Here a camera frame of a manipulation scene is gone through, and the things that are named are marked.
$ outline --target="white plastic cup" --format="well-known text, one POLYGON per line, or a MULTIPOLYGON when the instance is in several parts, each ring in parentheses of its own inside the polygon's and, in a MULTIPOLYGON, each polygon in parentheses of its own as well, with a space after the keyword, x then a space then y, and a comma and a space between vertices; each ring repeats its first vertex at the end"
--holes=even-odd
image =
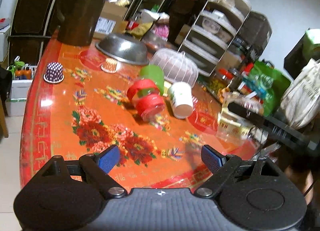
POLYGON ((185 119, 193 113, 191 86, 185 82, 176 82, 168 89, 168 97, 173 115, 185 119))

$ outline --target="cardboard label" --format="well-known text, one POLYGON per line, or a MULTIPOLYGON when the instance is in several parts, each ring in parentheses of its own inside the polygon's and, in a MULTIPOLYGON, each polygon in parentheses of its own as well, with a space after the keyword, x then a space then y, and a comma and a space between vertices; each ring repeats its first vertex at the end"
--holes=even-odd
POLYGON ((107 35, 112 32, 115 25, 116 25, 116 21, 99 17, 95 32, 99 32, 107 35))

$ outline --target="tile floor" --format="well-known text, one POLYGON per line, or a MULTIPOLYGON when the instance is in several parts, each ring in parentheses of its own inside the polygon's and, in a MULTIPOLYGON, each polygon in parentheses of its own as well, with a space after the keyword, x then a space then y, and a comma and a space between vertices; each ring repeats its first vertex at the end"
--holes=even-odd
POLYGON ((0 231, 20 231, 13 200, 20 191, 19 156, 23 116, 7 117, 9 138, 0 141, 0 231))

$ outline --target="green cup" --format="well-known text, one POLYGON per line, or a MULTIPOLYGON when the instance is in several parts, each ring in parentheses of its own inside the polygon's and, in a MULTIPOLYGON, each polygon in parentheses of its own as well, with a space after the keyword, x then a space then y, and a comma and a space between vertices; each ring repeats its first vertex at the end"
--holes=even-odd
POLYGON ((148 65, 143 67, 139 72, 141 79, 151 79, 158 87, 161 96, 164 92, 164 74, 163 70, 156 65, 148 65))

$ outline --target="white box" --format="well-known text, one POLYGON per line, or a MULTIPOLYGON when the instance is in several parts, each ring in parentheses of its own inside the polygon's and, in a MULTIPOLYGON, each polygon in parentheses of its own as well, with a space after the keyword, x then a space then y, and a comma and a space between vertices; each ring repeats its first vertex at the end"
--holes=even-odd
POLYGON ((32 80, 12 80, 10 99, 27 98, 32 80))
POLYGON ((10 25, 0 30, 0 62, 3 62, 8 53, 8 37, 10 34, 10 25))
POLYGON ((8 116, 24 115, 26 103, 26 98, 7 99, 5 102, 5 107, 7 108, 8 116))

